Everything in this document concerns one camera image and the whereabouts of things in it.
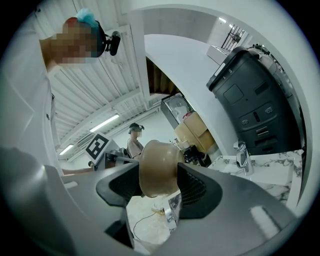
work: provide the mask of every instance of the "cardboard box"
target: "cardboard box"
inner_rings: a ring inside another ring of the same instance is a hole
[[[215,143],[214,138],[197,112],[188,116],[183,123],[175,128],[174,132],[180,141],[188,141],[190,145],[195,145],[203,153],[207,152]]]

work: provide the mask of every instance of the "white shirt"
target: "white shirt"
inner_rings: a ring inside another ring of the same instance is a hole
[[[142,146],[142,144],[136,139],[134,140],[130,138],[126,142],[126,149],[128,150],[131,158],[134,158],[141,154],[142,150],[144,149],[144,146]]]
[[[2,57],[0,83],[0,146],[29,153],[63,175],[52,135],[51,86],[39,37],[29,22]]]

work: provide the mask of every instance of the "fluorescent light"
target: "fluorescent light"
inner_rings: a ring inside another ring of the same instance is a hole
[[[65,148],[64,151],[62,151],[59,155],[62,156],[64,153],[66,153],[69,149],[71,149],[74,145],[69,145]]]
[[[118,114],[114,115],[113,117],[109,118],[108,120],[104,121],[103,123],[100,123],[98,126],[92,128],[92,129],[90,130],[90,132],[93,133],[94,131],[100,129],[102,126],[105,126],[106,124],[108,124],[108,123],[110,123],[111,121],[117,119],[118,117],[119,117]]]
[[[227,21],[224,18],[219,17],[219,20],[226,23]]]

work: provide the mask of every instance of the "black coffee machine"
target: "black coffee machine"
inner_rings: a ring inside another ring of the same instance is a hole
[[[301,149],[292,109],[257,53],[235,48],[206,86],[224,107],[251,155]]]

